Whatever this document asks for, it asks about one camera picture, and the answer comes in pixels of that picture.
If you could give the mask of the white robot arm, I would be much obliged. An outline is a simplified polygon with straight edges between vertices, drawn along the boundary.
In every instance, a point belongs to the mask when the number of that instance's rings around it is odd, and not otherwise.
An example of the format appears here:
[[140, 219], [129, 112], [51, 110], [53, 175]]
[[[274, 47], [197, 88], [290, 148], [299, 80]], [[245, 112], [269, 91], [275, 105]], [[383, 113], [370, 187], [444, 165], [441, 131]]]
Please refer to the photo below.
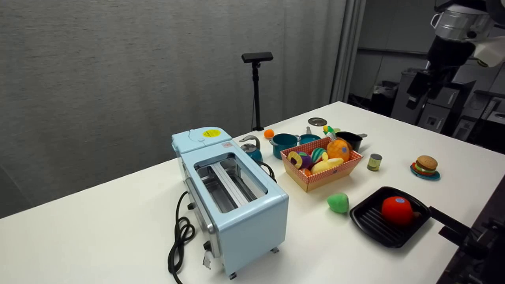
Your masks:
[[435, 98], [468, 58], [484, 68], [505, 60], [505, 36], [488, 34], [493, 27], [505, 27], [505, 0], [433, 0], [433, 11], [433, 41], [425, 68], [414, 72], [406, 88], [408, 109], [422, 96]]

